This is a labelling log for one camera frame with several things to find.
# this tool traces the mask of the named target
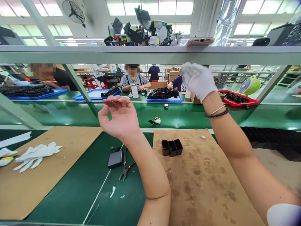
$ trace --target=black braided bracelet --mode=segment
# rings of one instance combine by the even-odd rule
[[[222,113],[219,113],[217,115],[208,115],[207,113],[205,113],[205,116],[207,118],[216,118],[216,117],[220,117],[220,116],[223,116],[225,114],[228,114],[229,112],[230,112],[230,109],[226,107],[226,110],[224,112],[222,112]]]

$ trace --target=silver bangle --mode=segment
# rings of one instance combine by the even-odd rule
[[[213,115],[214,113],[216,113],[218,110],[222,109],[225,105],[221,106],[219,109],[217,109],[216,111],[214,111],[213,113],[211,113],[210,115]]]

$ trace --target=hand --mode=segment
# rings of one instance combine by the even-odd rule
[[[142,91],[144,89],[144,86],[139,86],[138,91]]]
[[[182,79],[186,88],[202,102],[211,92],[217,91],[211,71],[196,63],[182,65]]]
[[[98,112],[98,119],[101,128],[113,137],[120,139],[131,139],[140,133],[136,109],[133,103],[119,95],[109,96],[103,100],[105,106]]]
[[[43,83],[44,85],[47,85],[47,86],[52,86],[52,87],[55,85],[52,81],[41,81],[41,83]]]

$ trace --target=green desk fan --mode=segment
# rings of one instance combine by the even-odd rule
[[[239,94],[244,96],[249,96],[259,90],[261,86],[260,80],[256,78],[255,75],[249,77],[246,81],[241,84],[239,90],[237,91]]]

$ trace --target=pliers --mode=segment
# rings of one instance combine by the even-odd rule
[[[122,176],[124,176],[124,177],[123,177],[123,180],[125,180],[125,178],[126,178],[126,173],[128,172],[128,170],[129,170],[130,168],[132,168],[132,167],[136,164],[136,162],[133,161],[132,164],[131,164],[129,167],[126,167],[126,151],[127,151],[127,150],[128,150],[127,147],[125,147],[125,150],[124,150],[124,152],[123,152],[123,170],[122,170],[122,172],[121,172],[121,174],[120,174],[119,180],[122,178]]]

